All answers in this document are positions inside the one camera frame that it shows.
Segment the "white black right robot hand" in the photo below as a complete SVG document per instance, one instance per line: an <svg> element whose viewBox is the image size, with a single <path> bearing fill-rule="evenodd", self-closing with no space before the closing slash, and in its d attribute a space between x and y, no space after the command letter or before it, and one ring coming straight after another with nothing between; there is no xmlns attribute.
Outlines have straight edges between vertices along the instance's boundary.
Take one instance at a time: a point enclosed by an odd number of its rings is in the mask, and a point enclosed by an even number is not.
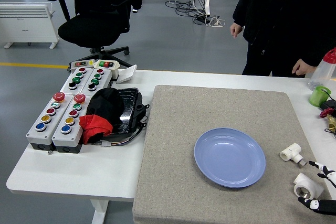
<svg viewBox="0 0 336 224"><path fill-rule="evenodd" d="M317 175L321 178L327 179L334 187L335 187L335 171L328 168L325 165L320 163L309 161L309 164L320 169L322 173L318 173ZM332 215L335 216L335 200L311 200L304 199L303 197L299 197L298 201L306 206L308 209L323 215Z"/></svg>

